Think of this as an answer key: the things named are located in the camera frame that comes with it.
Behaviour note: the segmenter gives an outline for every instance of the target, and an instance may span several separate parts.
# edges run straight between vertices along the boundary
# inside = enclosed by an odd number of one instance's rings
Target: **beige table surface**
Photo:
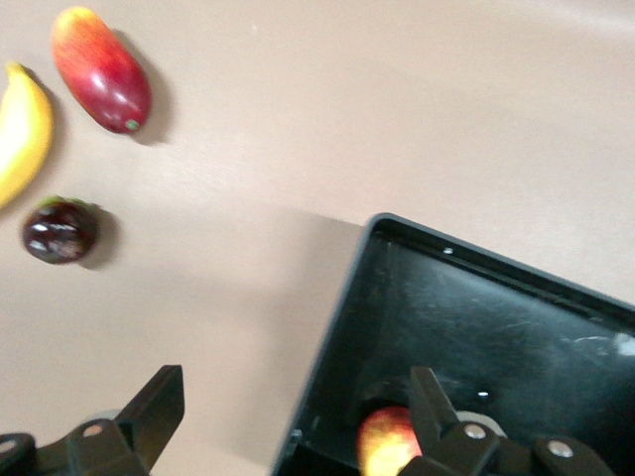
[[[58,113],[0,212],[0,432],[51,442],[180,363],[186,418],[154,474],[268,474],[381,211],[635,301],[629,2],[91,0],[150,74],[136,141],[55,69],[71,5],[0,2],[0,58]],[[84,267],[21,249],[50,194],[115,217]]]

